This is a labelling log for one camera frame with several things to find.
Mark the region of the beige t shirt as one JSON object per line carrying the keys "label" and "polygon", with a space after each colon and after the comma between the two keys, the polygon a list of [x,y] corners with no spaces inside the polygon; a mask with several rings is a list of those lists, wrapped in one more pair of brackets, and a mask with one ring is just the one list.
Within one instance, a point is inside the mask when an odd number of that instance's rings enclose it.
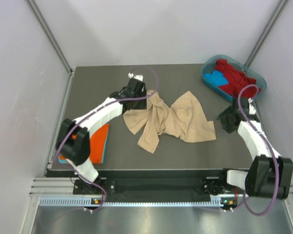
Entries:
{"label": "beige t shirt", "polygon": [[149,153],[155,152],[162,134],[187,143],[216,140],[213,121],[207,120],[201,103],[190,91],[171,106],[166,105],[157,92],[146,103],[146,109],[124,113],[124,121],[134,135],[143,129],[137,144]]}

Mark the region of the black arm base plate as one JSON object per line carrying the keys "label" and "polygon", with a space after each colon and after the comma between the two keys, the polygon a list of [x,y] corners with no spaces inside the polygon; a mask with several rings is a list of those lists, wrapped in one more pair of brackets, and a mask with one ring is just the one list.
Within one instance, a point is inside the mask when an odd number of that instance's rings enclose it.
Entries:
{"label": "black arm base plate", "polygon": [[74,182],[74,195],[101,195],[102,188],[109,197],[124,195],[146,195],[154,192],[182,192],[190,195],[241,194],[242,190],[226,185],[226,169],[183,170],[102,170],[95,185],[82,179]]}

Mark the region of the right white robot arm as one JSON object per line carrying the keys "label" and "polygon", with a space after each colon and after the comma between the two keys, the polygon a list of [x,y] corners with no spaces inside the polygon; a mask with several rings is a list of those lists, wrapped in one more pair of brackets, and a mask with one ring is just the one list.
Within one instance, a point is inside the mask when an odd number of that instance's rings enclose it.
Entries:
{"label": "right white robot arm", "polygon": [[275,187],[275,167],[271,152],[276,157],[279,182],[277,199],[286,199],[289,194],[293,174],[293,162],[282,157],[275,149],[269,150],[261,136],[265,136],[261,128],[256,109],[247,98],[241,98],[241,107],[249,118],[252,126],[244,119],[238,106],[238,99],[233,98],[231,105],[217,116],[227,133],[236,131],[248,148],[252,164],[248,172],[238,169],[224,169],[218,180],[218,187],[224,193],[231,192],[235,187],[244,191],[248,196],[271,198]]}

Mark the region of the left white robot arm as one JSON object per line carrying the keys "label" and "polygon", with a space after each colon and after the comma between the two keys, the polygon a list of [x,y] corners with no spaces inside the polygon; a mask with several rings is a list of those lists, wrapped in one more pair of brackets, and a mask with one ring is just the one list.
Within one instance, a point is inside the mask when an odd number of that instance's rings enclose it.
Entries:
{"label": "left white robot arm", "polygon": [[134,75],[120,91],[110,94],[105,101],[87,114],[62,121],[56,141],[56,155],[64,159],[84,180],[90,193],[100,190],[99,173],[90,160],[91,138],[112,119],[129,110],[142,110],[147,106],[147,89],[142,75]]}

